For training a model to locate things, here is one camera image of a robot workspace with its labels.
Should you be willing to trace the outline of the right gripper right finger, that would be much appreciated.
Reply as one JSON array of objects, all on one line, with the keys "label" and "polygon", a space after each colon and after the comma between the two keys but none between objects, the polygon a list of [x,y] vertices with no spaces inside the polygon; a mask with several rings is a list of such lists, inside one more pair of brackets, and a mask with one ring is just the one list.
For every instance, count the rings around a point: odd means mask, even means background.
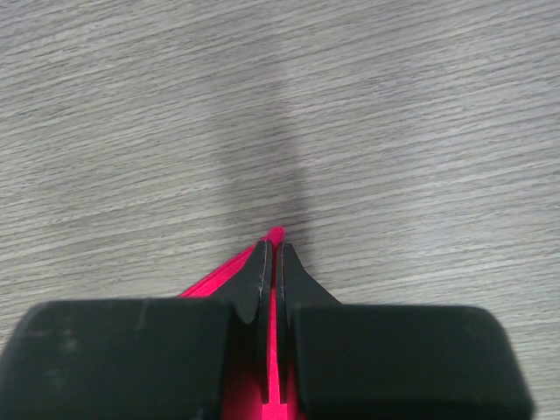
[{"label": "right gripper right finger", "polygon": [[276,256],[276,359],[290,419],[530,419],[508,336],[482,308],[343,304]]}]

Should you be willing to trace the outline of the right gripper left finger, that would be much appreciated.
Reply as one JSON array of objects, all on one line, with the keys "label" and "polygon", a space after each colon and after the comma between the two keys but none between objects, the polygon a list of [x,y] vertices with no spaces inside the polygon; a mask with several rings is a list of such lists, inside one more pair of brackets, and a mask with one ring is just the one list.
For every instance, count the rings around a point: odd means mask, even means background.
[{"label": "right gripper left finger", "polygon": [[4,419],[258,419],[272,245],[213,292],[33,306],[1,357]]}]

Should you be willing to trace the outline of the magenta pink t shirt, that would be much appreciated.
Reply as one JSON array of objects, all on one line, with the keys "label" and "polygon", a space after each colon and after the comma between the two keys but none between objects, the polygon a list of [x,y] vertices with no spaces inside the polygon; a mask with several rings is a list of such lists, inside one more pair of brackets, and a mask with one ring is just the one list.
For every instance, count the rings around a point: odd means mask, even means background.
[{"label": "magenta pink t shirt", "polygon": [[277,251],[283,239],[284,228],[273,227],[178,295],[226,300],[237,315],[227,351],[221,419],[289,417],[277,337]]}]

